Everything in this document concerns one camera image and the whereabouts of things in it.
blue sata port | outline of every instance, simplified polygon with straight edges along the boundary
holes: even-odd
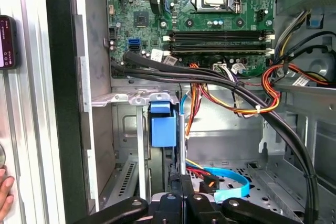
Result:
[[[140,39],[129,39],[128,45],[140,45]]]

metal bracket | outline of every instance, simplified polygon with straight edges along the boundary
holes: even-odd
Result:
[[[128,102],[133,106],[145,106],[150,102],[170,102],[178,104],[179,99],[168,91],[149,91],[139,90],[138,92],[128,93],[111,93],[105,94],[92,99],[93,107],[105,107],[108,103],[125,103]]]

ventilation holes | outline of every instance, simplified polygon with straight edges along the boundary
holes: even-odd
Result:
[[[133,172],[134,166],[135,166],[134,164],[130,164],[130,166],[128,167],[128,170],[127,170],[127,173],[126,173],[126,176],[125,176],[125,180],[122,183],[121,189],[120,189],[119,194],[118,194],[119,197],[124,194],[124,192],[125,192],[125,190],[127,188],[127,185],[128,185],[128,183],[130,181],[131,174]]]

cable tie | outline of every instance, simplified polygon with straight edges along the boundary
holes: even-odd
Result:
[[[283,69],[284,75],[286,75],[288,73],[288,70],[289,70],[289,61],[288,61],[287,58],[284,60],[282,69]]]
[[[261,109],[260,105],[256,105],[257,114],[260,114],[260,109]]]

black connector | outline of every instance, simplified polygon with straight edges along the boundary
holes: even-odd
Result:
[[[128,49],[129,49],[130,51],[132,51],[132,52],[139,52],[140,49],[141,49],[141,47],[138,46],[138,45],[129,45],[129,46],[128,46]]]

